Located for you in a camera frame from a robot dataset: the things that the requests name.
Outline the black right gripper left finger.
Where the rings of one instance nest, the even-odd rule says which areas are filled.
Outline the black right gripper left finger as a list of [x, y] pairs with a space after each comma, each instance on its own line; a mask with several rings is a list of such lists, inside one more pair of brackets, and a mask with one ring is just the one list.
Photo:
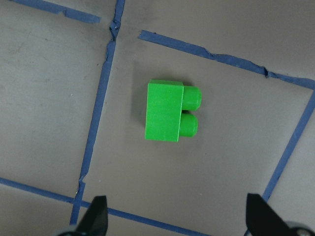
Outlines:
[[106, 196], [96, 196], [75, 229], [76, 236], [105, 236], [108, 230]]

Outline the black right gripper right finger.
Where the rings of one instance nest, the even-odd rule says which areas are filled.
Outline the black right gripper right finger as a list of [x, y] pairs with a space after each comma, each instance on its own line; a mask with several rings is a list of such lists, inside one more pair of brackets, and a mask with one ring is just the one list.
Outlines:
[[259, 194], [247, 195], [246, 226], [252, 236], [297, 236]]

